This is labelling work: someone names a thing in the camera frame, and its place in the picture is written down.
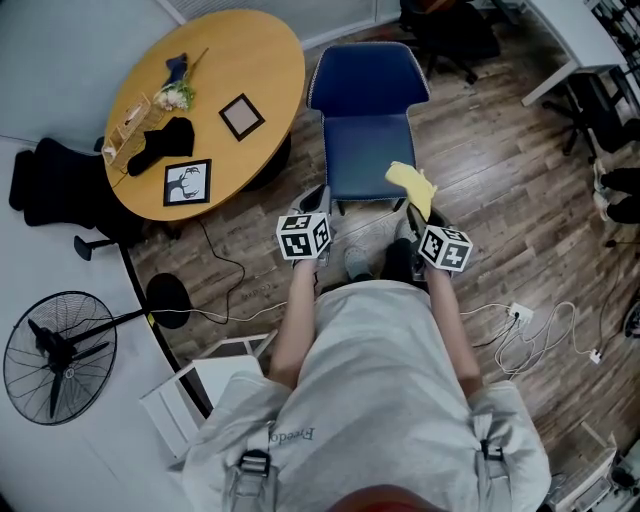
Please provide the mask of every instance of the table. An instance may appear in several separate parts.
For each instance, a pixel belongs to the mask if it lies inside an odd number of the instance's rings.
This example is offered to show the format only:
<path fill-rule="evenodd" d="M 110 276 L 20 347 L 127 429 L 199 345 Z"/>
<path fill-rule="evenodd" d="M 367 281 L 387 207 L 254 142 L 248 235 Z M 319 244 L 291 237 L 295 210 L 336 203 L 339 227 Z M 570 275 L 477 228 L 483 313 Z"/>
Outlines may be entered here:
<path fill-rule="evenodd" d="M 118 199 L 145 219 L 175 221 L 194 217 L 242 190 L 288 143 L 305 80 L 304 54 L 284 22 L 251 10 L 229 10 L 193 20 L 156 43 L 132 69 L 111 109 L 105 136 L 143 92 L 149 99 L 169 76 L 165 61 L 186 52 L 192 63 L 209 48 L 190 81 L 196 92 L 190 112 L 167 112 L 156 129 L 173 116 L 193 124 L 192 157 L 165 157 L 136 177 L 106 165 Z M 246 94 L 265 123 L 242 141 L 234 137 L 218 112 Z M 167 165 L 210 158 L 210 202 L 163 206 Z"/>
<path fill-rule="evenodd" d="M 616 44 L 582 0 L 526 0 L 525 4 L 569 55 L 569 62 L 522 99 L 525 107 L 575 71 L 601 72 L 626 66 Z"/>

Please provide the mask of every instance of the floor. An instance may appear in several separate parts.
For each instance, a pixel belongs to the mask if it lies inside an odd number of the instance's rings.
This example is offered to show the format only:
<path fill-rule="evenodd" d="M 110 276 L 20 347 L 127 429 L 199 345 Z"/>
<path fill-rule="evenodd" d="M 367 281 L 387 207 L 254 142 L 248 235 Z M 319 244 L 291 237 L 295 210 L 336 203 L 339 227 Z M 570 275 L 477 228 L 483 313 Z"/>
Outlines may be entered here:
<path fill-rule="evenodd" d="M 576 355 L 565 340 L 534 369 L 515 378 L 554 470 L 566 469 L 567 453 L 575 455 L 585 435 L 579 428 L 583 420 L 603 437 L 614 432 L 623 448 L 639 433 L 640 350 L 622 335 L 611 337 L 637 288 L 635 249 L 604 248 L 610 238 L 633 240 L 637 231 L 605 225 L 595 212 L 585 144 L 579 140 L 570 157 L 562 154 L 566 120 L 540 103 L 529 108 L 520 103 L 562 65 L 563 53 L 555 41 L 530 17 L 517 29 L 495 30 L 502 56 L 474 67 L 478 82 L 469 86 L 460 72 L 440 65 L 430 80 L 431 101 L 412 108 L 410 122 L 418 165 L 439 187 L 435 206 L 475 244 L 467 269 L 453 280 L 463 311 L 516 301 L 535 310 L 541 325 L 555 304 L 572 301 L 578 309 L 576 343 L 586 350 L 601 345 L 599 315 L 613 290 L 603 316 L 604 358 L 599 366 Z M 349 39 L 403 35 L 389 25 Z M 308 53 L 307 76 L 321 50 Z M 426 59 L 419 60 L 426 67 Z M 234 317 L 247 318 L 287 298 L 291 269 L 279 254 L 276 219 L 295 196 L 324 181 L 320 116 L 303 102 L 292 138 L 289 165 L 273 183 L 241 193 L 201 218 L 216 252 L 246 268 L 246 278 L 229 297 Z M 601 153 L 608 168 L 634 166 L 637 149 L 630 145 L 615 156 Z M 367 245 L 372 264 L 379 268 L 402 215 L 385 202 L 349 204 L 344 217 L 336 212 L 331 261 L 318 273 L 318 289 L 345 279 L 342 252 L 356 240 Z M 195 221 L 177 241 L 151 233 L 132 251 L 132 258 L 143 286 L 158 272 L 172 272 L 185 283 L 196 307 L 221 314 L 226 291 L 241 276 L 236 266 L 212 256 Z M 560 313 L 552 342 L 569 325 L 568 308 Z M 269 332 L 282 314 L 277 308 L 251 322 L 227 325 L 192 314 L 184 328 L 165 331 L 165 336 L 186 362 L 223 337 Z M 488 308 L 466 316 L 465 326 L 473 343 L 480 344 L 499 333 L 505 321 L 503 309 Z M 496 348 L 494 343 L 478 349 L 487 381 L 506 378 L 494 362 Z M 522 361 L 527 350 L 514 343 L 505 353 L 507 364 Z"/>

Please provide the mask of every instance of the picture frame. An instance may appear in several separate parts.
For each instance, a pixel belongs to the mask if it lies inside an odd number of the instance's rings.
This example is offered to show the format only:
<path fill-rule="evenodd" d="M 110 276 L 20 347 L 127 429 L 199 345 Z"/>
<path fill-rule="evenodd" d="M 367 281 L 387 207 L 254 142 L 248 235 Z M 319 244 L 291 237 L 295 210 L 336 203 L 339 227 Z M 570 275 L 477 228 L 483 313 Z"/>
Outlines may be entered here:
<path fill-rule="evenodd" d="M 258 109 L 244 93 L 231 101 L 219 114 L 238 142 L 265 123 Z"/>
<path fill-rule="evenodd" d="M 164 206 L 208 203 L 211 196 L 211 159 L 167 165 Z"/>

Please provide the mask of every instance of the chair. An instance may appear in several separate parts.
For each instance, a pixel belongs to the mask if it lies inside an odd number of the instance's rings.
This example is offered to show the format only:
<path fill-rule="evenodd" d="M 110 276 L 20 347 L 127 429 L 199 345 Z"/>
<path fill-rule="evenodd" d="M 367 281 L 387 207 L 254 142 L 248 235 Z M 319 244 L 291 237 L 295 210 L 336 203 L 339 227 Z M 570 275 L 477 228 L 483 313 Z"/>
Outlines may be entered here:
<path fill-rule="evenodd" d="M 42 139 L 35 152 L 16 157 L 9 197 L 29 226 L 67 222 L 95 227 L 126 246 L 142 239 L 144 219 L 118 200 L 102 156 L 78 153 L 50 138 Z"/>
<path fill-rule="evenodd" d="M 206 405 L 213 409 L 234 374 L 251 372 L 262 375 L 258 358 L 276 334 L 277 331 L 272 331 L 269 334 L 220 340 L 200 354 L 198 359 L 194 359 L 169 380 L 140 398 L 151 421 L 176 459 L 180 460 L 185 456 L 206 419 L 187 395 L 180 379 L 189 378 L 191 372 L 195 371 L 198 382 L 192 384 L 204 391 L 206 401 L 209 402 Z M 258 347 L 252 349 L 252 342 L 259 342 Z M 242 346 L 246 355 L 211 357 L 219 348 L 229 345 Z"/>
<path fill-rule="evenodd" d="M 500 55 L 491 24 L 466 0 L 458 0 L 447 10 L 425 14 L 418 0 L 400 0 L 400 26 L 415 40 L 398 41 L 431 53 L 427 79 L 438 61 L 446 57 L 467 73 L 467 82 L 478 79 L 465 60 L 490 59 Z"/>
<path fill-rule="evenodd" d="M 570 109 L 545 101 L 542 106 L 552 109 L 558 114 L 573 121 L 571 136 L 562 152 L 569 155 L 576 143 L 578 134 L 582 133 L 589 146 L 591 156 L 589 163 L 595 162 L 596 149 L 589 134 L 589 128 L 598 144 L 607 153 L 615 153 L 633 140 L 640 140 L 640 120 L 631 119 L 622 125 L 616 110 L 620 95 L 609 96 L 600 77 L 593 73 L 577 73 L 568 80 L 565 95 Z"/>
<path fill-rule="evenodd" d="M 415 166 L 407 109 L 429 100 L 411 51 L 393 42 L 327 48 L 309 84 L 307 106 L 322 112 L 327 184 L 341 201 L 406 198 L 384 179 L 391 162 Z"/>

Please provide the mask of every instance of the white cable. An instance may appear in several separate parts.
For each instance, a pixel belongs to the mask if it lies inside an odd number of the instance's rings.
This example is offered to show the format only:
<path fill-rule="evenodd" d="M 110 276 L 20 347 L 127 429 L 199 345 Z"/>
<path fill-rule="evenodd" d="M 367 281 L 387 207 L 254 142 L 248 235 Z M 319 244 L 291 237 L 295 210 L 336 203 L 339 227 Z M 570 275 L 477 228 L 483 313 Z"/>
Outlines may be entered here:
<path fill-rule="evenodd" d="M 286 304 L 286 302 L 280 302 L 279 304 L 276 304 L 275 306 L 271 306 L 270 308 L 266 308 L 263 309 L 261 311 L 258 311 L 255 315 L 250 316 L 249 318 L 234 318 L 232 316 L 228 317 L 229 320 L 233 320 L 234 322 L 250 322 L 251 320 L 253 320 L 255 317 L 257 317 L 258 315 L 261 315 L 262 313 L 266 313 L 267 311 L 272 311 L 276 308 L 279 308 L 281 306 L 284 306 Z M 219 315 L 218 313 L 213 313 L 211 311 L 203 311 L 201 309 L 154 309 L 153 311 L 149 311 L 149 313 L 202 313 L 203 315 L 211 315 L 211 316 L 217 316 L 218 318 L 227 318 L 225 315 Z"/>
<path fill-rule="evenodd" d="M 564 334 L 562 334 L 562 336 L 560 336 L 560 338 L 558 338 L 558 340 L 553 343 L 552 345 L 549 345 L 549 339 L 551 337 L 551 325 L 553 323 L 553 319 L 555 318 L 558 310 L 562 307 L 562 306 L 568 306 L 571 308 L 571 322 L 569 324 L 569 327 L 567 328 L 567 330 L 564 332 Z M 541 350 L 537 351 L 535 350 L 535 340 L 536 338 L 538 338 L 540 336 L 540 334 L 542 334 L 544 332 L 544 330 L 547 330 L 547 335 L 545 336 L 545 342 L 544 342 L 544 346 Z M 535 366 L 538 365 L 538 363 L 540 363 L 540 361 L 542 361 L 544 355 L 551 349 L 557 347 L 560 343 L 562 343 L 562 341 L 569 335 L 571 334 L 571 342 L 573 345 L 573 350 L 576 352 L 576 354 L 578 355 L 587 355 L 591 353 L 591 350 L 586 350 L 586 351 L 581 351 L 578 350 L 578 347 L 576 345 L 576 333 L 575 333 L 575 329 L 576 329 L 576 306 L 571 303 L 571 302 L 560 302 L 558 303 L 554 308 L 553 311 L 551 312 L 551 314 L 549 315 L 549 317 L 547 318 L 547 321 L 545 322 L 544 326 L 542 327 L 542 329 L 540 329 L 534 336 L 532 336 L 531 338 L 525 339 L 524 335 L 522 332 L 519 331 L 516 334 L 515 337 L 511 338 L 508 342 L 507 340 L 505 340 L 500 347 L 498 347 L 498 350 L 496 351 L 495 355 L 494 355 L 494 360 L 496 361 L 496 364 L 500 367 L 500 369 L 507 375 L 511 375 L 511 379 L 513 379 L 513 377 L 515 377 L 516 375 L 521 375 L 531 369 L 533 369 Z M 504 364 L 502 362 L 502 356 L 504 354 L 504 351 L 507 349 L 507 347 L 517 338 L 520 338 L 522 340 L 523 343 L 525 344 L 529 344 L 532 343 L 532 347 L 531 347 L 531 352 L 529 354 L 529 356 L 527 357 L 527 359 L 517 365 L 516 367 L 513 368 L 505 368 Z M 529 366 L 529 364 L 531 363 L 531 360 L 538 356 L 538 359 L 536 359 L 536 361 Z"/>
<path fill-rule="evenodd" d="M 481 311 L 485 308 L 490 308 L 490 307 L 500 307 L 507 310 L 511 309 L 509 306 L 505 306 L 504 304 L 491 303 L 491 304 L 485 304 L 484 306 L 480 306 L 479 308 L 476 308 L 473 311 L 465 311 L 464 313 L 460 313 L 460 315 L 472 315 L 473 313 L 477 313 L 478 311 Z"/>

